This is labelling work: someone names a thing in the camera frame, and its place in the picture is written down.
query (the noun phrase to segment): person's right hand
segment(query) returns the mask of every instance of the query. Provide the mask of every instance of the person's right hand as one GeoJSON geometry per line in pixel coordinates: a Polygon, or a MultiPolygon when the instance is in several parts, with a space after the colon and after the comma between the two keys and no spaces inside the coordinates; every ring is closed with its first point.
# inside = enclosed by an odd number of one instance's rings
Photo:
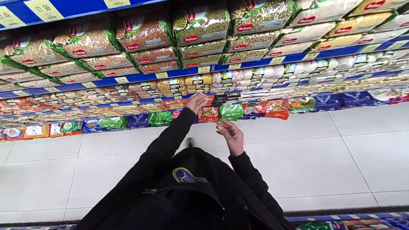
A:
{"type": "Polygon", "coordinates": [[[238,156],[244,152],[243,148],[243,132],[238,127],[228,120],[222,119],[222,123],[218,122],[216,131],[218,134],[225,137],[227,146],[230,150],[230,155],[238,156]]]}

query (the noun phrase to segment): green package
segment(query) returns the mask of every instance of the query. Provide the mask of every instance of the green package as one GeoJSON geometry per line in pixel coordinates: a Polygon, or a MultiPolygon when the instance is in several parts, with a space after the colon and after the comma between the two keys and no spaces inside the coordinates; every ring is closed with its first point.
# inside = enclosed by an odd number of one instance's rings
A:
{"type": "Polygon", "coordinates": [[[243,117],[244,109],[242,104],[223,105],[219,107],[219,117],[229,121],[237,121],[239,117],[243,117]]]}
{"type": "Polygon", "coordinates": [[[150,113],[148,123],[152,127],[168,126],[172,121],[172,112],[150,113]]]}
{"type": "Polygon", "coordinates": [[[105,128],[107,130],[125,129],[127,121],[126,117],[101,118],[98,121],[98,125],[101,129],[105,128]]]}

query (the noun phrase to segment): blue package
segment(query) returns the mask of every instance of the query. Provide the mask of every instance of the blue package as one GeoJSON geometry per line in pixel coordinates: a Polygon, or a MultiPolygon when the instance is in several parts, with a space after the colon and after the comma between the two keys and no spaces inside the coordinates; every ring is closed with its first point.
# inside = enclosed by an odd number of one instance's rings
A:
{"type": "Polygon", "coordinates": [[[317,111],[339,110],[344,106],[344,99],[341,94],[317,96],[314,99],[317,111]]]}
{"type": "Polygon", "coordinates": [[[345,92],[342,93],[342,98],[344,99],[345,108],[378,106],[378,103],[368,91],[345,92]]]}
{"type": "Polygon", "coordinates": [[[127,118],[128,118],[127,127],[130,129],[146,128],[150,126],[148,123],[149,114],[132,115],[132,116],[127,116],[127,118]]]}

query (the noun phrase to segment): roasted buckwheat package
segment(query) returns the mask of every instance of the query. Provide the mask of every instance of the roasted buckwheat package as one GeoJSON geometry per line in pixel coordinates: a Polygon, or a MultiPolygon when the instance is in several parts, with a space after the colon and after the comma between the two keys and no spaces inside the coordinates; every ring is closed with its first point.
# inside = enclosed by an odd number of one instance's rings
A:
{"type": "Polygon", "coordinates": [[[121,20],[117,26],[117,40],[127,52],[172,45],[167,13],[135,14],[121,20]]]}
{"type": "Polygon", "coordinates": [[[179,46],[225,39],[230,16],[226,4],[201,5],[180,9],[173,20],[173,33],[179,46]]]}
{"type": "Polygon", "coordinates": [[[280,31],[268,31],[257,34],[244,34],[238,36],[227,36],[227,44],[224,52],[231,53],[245,50],[268,48],[279,36],[280,31]]]}
{"type": "Polygon", "coordinates": [[[281,29],[297,11],[293,0],[230,0],[230,35],[281,29]]]}

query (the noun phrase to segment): patch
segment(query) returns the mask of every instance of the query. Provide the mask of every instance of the patch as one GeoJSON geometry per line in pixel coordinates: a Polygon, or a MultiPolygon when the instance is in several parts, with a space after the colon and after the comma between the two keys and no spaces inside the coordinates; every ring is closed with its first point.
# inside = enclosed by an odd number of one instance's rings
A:
{"type": "Polygon", "coordinates": [[[195,177],[189,170],[185,168],[177,168],[173,171],[173,177],[178,183],[194,183],[194,182],[207,182],[203,177],[195,177]]]}

